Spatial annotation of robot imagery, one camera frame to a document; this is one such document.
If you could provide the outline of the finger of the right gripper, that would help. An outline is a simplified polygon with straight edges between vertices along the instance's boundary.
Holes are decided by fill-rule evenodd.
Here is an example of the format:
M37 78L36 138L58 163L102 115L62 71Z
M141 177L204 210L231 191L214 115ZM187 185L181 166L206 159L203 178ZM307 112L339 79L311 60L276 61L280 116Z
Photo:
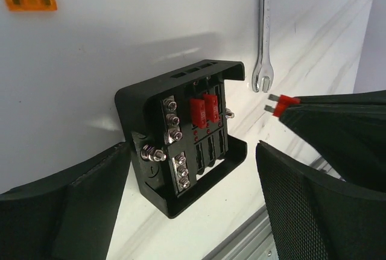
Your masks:
M279 121L310 144L347 182L385 184L385 106L301 104Z
M314 95L298 97L301 104L359 104L385 105L386 91L364 92L358 94Z

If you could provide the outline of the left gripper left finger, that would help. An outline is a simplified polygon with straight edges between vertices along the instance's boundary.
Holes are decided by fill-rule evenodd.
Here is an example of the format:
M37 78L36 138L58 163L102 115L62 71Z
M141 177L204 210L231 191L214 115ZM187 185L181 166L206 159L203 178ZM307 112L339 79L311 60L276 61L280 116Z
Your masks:
M1 194L1 259L106 259L130 162L121 142Z

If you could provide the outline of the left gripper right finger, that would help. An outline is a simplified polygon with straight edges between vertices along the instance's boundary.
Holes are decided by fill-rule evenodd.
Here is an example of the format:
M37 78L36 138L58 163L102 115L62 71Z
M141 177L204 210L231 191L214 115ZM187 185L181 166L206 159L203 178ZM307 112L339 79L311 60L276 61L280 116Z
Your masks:
M279 259L385 259L385 194L298 162L266 142L256 163Z

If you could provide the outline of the red blade fuse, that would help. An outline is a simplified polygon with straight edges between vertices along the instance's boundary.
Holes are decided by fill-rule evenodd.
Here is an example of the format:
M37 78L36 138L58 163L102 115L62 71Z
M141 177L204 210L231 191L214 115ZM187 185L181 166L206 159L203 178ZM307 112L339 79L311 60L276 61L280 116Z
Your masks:
M274 95L274 94L269 94L268 99L270 101L276 102L276 105L274 107L266 105L264 107L264 110L266 112L270 112L273 116L275 116L277 118L279 118L281 116L281 114L283 114L283 112L289 106L299 105L300 102L301 102L300 98L288 97L286 95L277 96L277 95Z

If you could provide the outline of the black fuse box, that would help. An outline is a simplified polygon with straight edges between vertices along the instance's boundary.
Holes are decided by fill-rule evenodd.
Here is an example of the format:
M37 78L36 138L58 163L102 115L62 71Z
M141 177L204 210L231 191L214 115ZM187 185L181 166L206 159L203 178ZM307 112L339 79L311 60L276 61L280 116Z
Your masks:
M203 60L123 87L115 106L141 194L173 219L243 163L247 143L231 136L224 83L243 81L241 62ZM189 100L216 95L220 120L191 122Z

